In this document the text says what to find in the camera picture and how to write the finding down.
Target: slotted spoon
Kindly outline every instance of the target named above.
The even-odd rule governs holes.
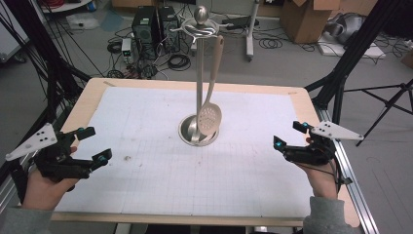
[[[215,85],[219,64],[221,63],[222,50],[224,48],[224,38],[219,35],[216,37],[215,47],[212,56],[212,68],[210,70],[209,87],[207,89],[206,101],[201,107],[197,117],[198,129],[205,136],[212,135],[219,129],[222,120],[222,112],[218,105],[209,102]]]

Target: metal pole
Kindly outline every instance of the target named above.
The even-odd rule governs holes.
[[[204,39],[197,39],[197,117],[203,105]]]

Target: sleeve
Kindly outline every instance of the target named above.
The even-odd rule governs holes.
[[[8,208],[0,233],[50,234],[49,223],[53,211]]]
[[[310,208],[311,214],[304,218],[304,234],[354,233],[344,219],[344,201],[311,197]]]

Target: table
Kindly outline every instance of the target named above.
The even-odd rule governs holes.
[[[103,92],[108,87],[133,87],[142,89],[166,89],[166,90],[193,90],[195,82],[171,82],[171,81],[145,81],[145,80],[119,80],[93,78],[83,91],[70,116],[64,124],[62,131],[69,132],[81,126],[88,126],[94,115]],[[308,122],[316,125],[319,119],[313,108],[308,93],[302,88],[270,87],[216,84],[217,92],[234,92],[249,94],[277,94],[289,96],[292,100],[296,116],[300,122]],[[349,193],[345,187],[339,194],[339,198],[346,201],[346,221],[356,227],[359,220]],[[53,220],[65,221],[107,221],[107,222],[141,222],[141,223],[169,223],[169,224],[198,224],[198,225],[242,225],[242,226],[301,226],[302,218],[279,217],[248,217],[248,216],[214,216],[214,215],[164,215],[164,214],[97,214],[97,213],[66,213],[55,212]]]

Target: human hand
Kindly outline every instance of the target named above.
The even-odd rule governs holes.
[[[336,168],[334,161],[331,161],[331,164]],[[313,187],[314,196],[337,199],[337,186],[335,183],[336,175],[330,164],[314,166],[295,163],[295,165],[307,174],[310,185]]]
[[[52,211],[60,202],[64,193],[79,181],[78,178],[65,178],[60,182],[53,182],[47,177],[42,177],[38,170],[33,171],[27,183],[24,197],[24,209]]]

